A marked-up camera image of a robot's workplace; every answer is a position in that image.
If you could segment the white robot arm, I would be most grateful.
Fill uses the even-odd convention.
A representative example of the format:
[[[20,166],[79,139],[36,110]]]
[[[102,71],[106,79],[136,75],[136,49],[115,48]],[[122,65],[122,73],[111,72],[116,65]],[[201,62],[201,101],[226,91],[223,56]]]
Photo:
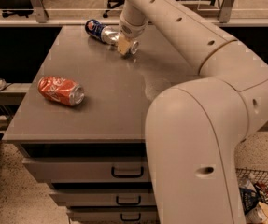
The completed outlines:
[[[161,224],[246,224],[235,147],[268,120],[268,65],[175,0],[126,0],[120,29],[151,21],[197,72],[148,109],[148,168]]]

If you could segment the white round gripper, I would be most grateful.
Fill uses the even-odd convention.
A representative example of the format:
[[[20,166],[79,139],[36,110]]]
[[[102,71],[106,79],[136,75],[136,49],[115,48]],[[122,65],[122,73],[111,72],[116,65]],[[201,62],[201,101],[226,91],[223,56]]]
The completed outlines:
[[[129,38],[137,38],[144,32],[148,24],[148,19],[145,16],[133,18],[120,15],[119,28],[123,35],[119,35],[118,52],[121,55],[126,55],[132,44]]]

